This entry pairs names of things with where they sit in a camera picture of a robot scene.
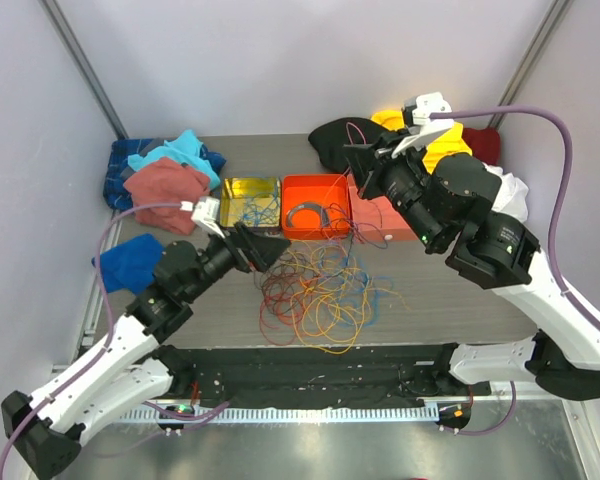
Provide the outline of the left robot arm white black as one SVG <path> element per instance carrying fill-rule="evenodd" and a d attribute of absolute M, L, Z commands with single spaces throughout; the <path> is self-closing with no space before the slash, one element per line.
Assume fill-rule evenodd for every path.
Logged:
<path fill-rule="evenodd" d="M 105 337 L 45 385 L 2 401 L 7 445 L 37 478 L 52 479 L 126 410 L 165 393 L 185 397 L 193 370 L 166 340 L 192 317 L 193 302 L 228 272 L 265 272 L 290 244 L 242 223 L 210 234 L 204 249 L 185 240 L 168 244 L 152 283 Z"/>

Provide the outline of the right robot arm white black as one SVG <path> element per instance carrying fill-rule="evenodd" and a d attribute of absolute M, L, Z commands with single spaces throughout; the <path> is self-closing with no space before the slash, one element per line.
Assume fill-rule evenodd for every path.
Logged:
<path fill-rule="evenodd" d="M 431 371 L 437 391 L 532 381 L 562 399 L 600 399 L 600 333 L 569 301 L 537 237 L 494 210 L 498 175 L 467 153 L 447 155 L 427 171 L 422 153 L 397 132 L 343 150 L 360 198 L 387 198 L 426 253 L 445 255 L 461 278 L 511 303 L 538 328 L 521 341 L 452 345 Z"/>

